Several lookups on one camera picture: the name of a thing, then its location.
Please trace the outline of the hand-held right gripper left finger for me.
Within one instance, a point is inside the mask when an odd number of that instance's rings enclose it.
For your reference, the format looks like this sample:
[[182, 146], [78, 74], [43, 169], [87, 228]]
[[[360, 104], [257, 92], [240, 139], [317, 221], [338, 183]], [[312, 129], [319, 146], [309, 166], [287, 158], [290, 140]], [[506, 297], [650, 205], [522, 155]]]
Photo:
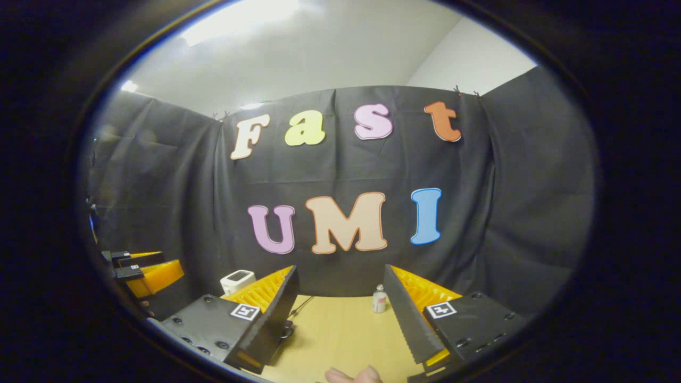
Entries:
[[292, 265], [227, 297], [204, 294], [160, 326], [219, 363], [260, 374], [284, 340], [279, 338], [283, 322], [299, 291]]

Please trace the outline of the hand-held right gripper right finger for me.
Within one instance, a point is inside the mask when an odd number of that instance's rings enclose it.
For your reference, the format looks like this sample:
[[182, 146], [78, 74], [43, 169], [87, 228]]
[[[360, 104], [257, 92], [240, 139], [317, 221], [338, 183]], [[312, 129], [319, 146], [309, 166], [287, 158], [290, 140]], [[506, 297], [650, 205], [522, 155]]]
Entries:
[[386, 265], [383, 286], [412, 357], [423, 373], [411, 381], [457, 374], [497, 351], [526, 325], [526, 317], [483, 293], [458, 294]]

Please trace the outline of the white toaster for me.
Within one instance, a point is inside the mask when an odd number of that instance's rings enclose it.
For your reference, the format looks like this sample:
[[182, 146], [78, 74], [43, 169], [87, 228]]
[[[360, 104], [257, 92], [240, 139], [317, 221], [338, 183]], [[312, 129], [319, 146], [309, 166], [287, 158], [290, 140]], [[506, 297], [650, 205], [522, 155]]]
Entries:
[[229, 296], [256, 282], [256, 280], [253, 271], [240, 269], [222, 277], [220, 284], [223, 288], [223, 293]]

